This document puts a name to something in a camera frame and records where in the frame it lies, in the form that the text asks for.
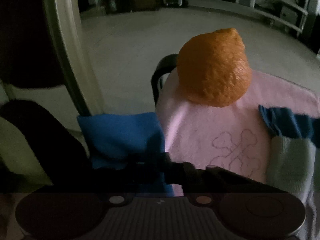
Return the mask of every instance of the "black ribbed surface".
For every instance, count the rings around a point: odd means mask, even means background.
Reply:
[[[187,198],[176,197],[134,198],[128,206],[111,208],[97,228],[79,239],[240,240],[243,238],[226,230],[211,209],[193,206]]]

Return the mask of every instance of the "pink cushion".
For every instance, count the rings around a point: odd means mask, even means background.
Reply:
[[[258,105],[289,107],[294,113],[320,117],[319,99],[313,92],[260,71],[253,71],[244,96],[223,108],[188,101],[179,94],[178,83],[174,70],[160,94],[156,113],[172,160],[190,162],[198,169],[217,165],[265,182],[270,136]]]

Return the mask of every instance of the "floor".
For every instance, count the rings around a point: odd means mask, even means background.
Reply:
[[[82,25],[106,113],[154,111],[150,79],[157,63],[178,53],[191,37],[229,27],[236,28],[243,38],[251,68],[320,94],[320,61],[311,50],[279,30],[239,15],[163,8],[84,17]]]

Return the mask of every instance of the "crossed bones pattern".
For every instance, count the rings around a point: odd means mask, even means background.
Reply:
[[[240,173],[242,176],[249,178],[252,173],[260,168],[260,160],[258,158],[250,158],[245,154],[245,150],[251,146],[254,147],[258,140],[251,130],[245,129],[241,132],[241,140],[239,144],[232,141],[229,132],[222,132],[212,141],[212,146],[216,149],[226,149],[227,155],[219,155],[211,160],[211,164],[220,166],[231,171],[232,164],[236,161],[240,163]]]

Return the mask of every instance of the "tiled floor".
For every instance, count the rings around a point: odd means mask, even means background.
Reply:
[[[82,20],[106,113],[154,111],[150,79],[157,63],[200,33],[234,27],[253,69],[320,94],[320,61],[305,45],[260,22],[222,11],[163,8]]]

